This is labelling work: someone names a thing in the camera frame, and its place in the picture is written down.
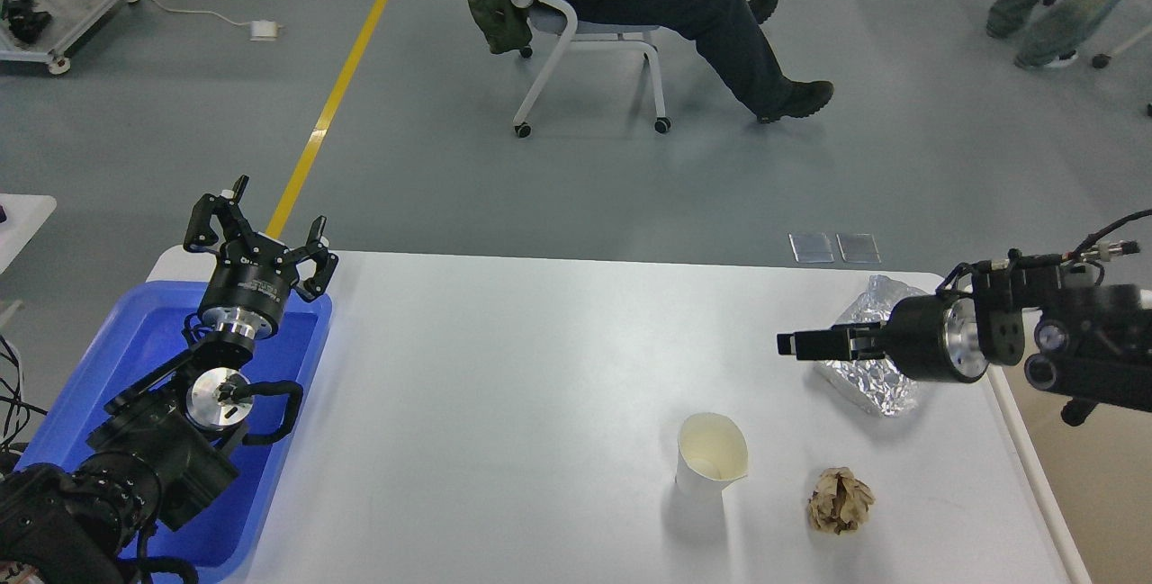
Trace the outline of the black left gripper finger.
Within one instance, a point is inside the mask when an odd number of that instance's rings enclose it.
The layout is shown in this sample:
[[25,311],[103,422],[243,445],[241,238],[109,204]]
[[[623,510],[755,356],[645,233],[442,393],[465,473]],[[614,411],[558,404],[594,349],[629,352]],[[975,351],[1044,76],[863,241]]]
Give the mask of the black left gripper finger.
[[302,301],[313,302],[326,293],[338,268],[338,255],[329,251],[324,232],[328,218],[317,217],[301,247],[285,252],[285,281]]
[[255,232],[238,208],[247,185],[248,175],[240,175],[232,189],[221,194],[203,194],[194,203],[184,234],[185,252],[219,255],[236,238],[253,242]]

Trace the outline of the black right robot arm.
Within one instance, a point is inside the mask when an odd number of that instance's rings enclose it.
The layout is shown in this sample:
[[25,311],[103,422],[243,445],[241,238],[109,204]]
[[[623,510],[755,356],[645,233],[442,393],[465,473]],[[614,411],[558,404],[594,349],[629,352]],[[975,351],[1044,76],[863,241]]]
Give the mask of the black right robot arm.
[[1105,285],[1105,264],[1136,255],[1111,242],[1135,211],[1058,255],[955,265],[933,294],[900,299],[885,320],[778,334],[799,361],[892,361],[915,382],[973,384],[992,365],[1023,364],[1037,390],[1068,397],[1061,418],[1079,426],[1100,405],[1151,408],[1151,312],[1138,285]]

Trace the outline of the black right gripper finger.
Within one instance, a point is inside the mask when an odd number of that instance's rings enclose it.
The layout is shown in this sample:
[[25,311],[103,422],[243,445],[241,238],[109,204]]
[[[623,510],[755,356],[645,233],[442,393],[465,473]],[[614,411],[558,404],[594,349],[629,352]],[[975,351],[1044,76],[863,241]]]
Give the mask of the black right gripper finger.
[[887,351],[882,346],[881,323],[838,323],[825,329],[794,331],[794,333],[776,334],[779,355],[793,356],[796,347],[852,347],[865,349],[876,347]]
[[884,361],[887,355],[876,347],[865,349],[852,349],[852,347],[796,347],[793,355],[797,361],[835,361],[835,362],[859,362],[859,361]]

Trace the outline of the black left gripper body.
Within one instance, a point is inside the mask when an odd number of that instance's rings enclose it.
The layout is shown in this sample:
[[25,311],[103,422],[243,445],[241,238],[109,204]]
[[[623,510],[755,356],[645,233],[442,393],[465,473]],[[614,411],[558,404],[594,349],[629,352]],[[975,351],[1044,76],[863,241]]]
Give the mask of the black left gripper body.
[[198,308],[200,323],[217,331],[235,328],[247,337],[275,335],[300,281],[295,265],[285,260],[288,253],[275,240],[250,245],[235,238],[221,245]]

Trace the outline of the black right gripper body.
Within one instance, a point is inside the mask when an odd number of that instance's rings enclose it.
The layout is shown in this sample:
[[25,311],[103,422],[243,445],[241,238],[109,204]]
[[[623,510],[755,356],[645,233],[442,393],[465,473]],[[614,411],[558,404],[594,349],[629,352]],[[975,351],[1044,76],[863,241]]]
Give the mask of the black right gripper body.
[[961,294],[900,299],[880,339],[893,366],[915,382],[973,384],[990,367],[980,349],[973,299]]

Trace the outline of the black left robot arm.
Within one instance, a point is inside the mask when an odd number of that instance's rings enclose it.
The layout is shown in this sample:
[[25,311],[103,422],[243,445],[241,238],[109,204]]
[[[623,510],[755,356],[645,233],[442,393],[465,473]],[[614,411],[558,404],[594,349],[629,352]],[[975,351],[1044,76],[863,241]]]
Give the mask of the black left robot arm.
[[291,293],[312,302],[328,289],[338,256],[311,223],[287,247],[255,232],[238,203],[247,175],[194,204],[184,249],[215,266],[194,314],[185,350],[104,404],[74,471],[35,463],[3,477],[3,568],[26,583],[149,583],[172,572],[197,583],[185,559],[149,555],[164,524],[179,530],[238,478],[235,449],[285,440],[305,400],[295,380],[252,382],[243,367],[259,339],[274,337]]

